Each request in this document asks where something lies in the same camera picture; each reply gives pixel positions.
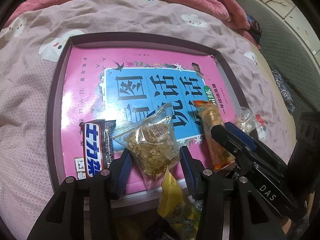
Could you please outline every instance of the yellow wrapper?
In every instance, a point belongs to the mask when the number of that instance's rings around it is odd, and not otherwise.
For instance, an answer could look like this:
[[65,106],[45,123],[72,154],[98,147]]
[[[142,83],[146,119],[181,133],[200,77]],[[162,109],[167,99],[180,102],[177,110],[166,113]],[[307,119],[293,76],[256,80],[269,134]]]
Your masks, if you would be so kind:
[[199,211],[183,193],[182,188],[168,169],[161,186],[158,214],[168,221],[181,240],[194,240],[200,221]]
[[224,126],[219,109],[211,102],[198,100],[193,101],[193,103],[198,109],[199,116],[202,120],[204,136],[208,143],[213,167],[215,170],[221,169],[232,163],[235,158],[211,137],[211,129],[214,125],[222,124]]

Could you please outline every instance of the green label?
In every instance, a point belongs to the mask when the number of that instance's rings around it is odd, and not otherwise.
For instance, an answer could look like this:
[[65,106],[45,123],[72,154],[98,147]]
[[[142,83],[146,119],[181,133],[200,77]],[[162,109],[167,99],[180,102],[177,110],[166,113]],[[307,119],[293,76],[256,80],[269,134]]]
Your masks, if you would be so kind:
[[213,93],[212,93],[211,88],[208,87],[208,86],[204,86],[204,87],[203,87],[203,90],[204,90],[204,92],[205,92],[208,100],[211,101],[213,104],[216,105],[217,102],[216,102],[216,100],[214,99],[214,95],[213,95]]

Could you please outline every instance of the gray quilted mat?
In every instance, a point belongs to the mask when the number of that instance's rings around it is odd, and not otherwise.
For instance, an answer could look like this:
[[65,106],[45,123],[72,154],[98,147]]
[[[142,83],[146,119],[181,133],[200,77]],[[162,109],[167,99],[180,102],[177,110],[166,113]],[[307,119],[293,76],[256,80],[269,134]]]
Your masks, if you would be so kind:
[[296,126],[302,112],[320,109],[320,75],[310,56],[288,29],[271,11],[257,0],[236,0],[262,28],[261,53],[271,69],[277,69],[296,106]]

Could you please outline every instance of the metal screw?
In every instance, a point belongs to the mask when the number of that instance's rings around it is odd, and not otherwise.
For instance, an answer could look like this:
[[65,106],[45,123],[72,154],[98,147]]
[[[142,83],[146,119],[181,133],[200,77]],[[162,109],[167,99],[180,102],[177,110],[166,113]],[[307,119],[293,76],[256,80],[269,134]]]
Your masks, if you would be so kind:
[[211,170],[208,170],[208,169],[206,169],[206,170],[204,170],[204,171],[202,171],[202,172],[203,172],[203,174],[206,175],[206,176],[212,175],[212,171],[211,171]]
[[66,183],[72,183],[75,181],[75,178],[74,177],[67,177],[66,178]]
[[107,175],[110,174],[110,171],[109,171],[109,170],[102,170],[102,171],[100,172],[100,174],[101,174],[102,176],[107,176]]
[[248,179],[246,177],[240,177],[239,181],[242,182],[242,183],[247,183]]

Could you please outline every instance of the bird illustration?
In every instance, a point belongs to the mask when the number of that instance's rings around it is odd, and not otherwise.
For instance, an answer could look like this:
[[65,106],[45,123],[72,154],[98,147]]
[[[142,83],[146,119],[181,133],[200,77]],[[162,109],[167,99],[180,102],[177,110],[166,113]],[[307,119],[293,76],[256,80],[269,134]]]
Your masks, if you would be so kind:
[[191,65],[192,65],[193,69],[196,71],[197,76],[199,78],[202,78],[203,74],[200,71],[199,65],[197,63],[194,63],[194,62],[192,62]]
[[122,71],[122,69],[123,69],[123,66],[124,66],[124,63],[122,63],[122,65],[120,65],[118,62],[116,62],[116,61],[113,61],[114,63],[116,63],[116,65],[118,66],[117,68],[113,68],[114,70],[120,70],[120,71]]

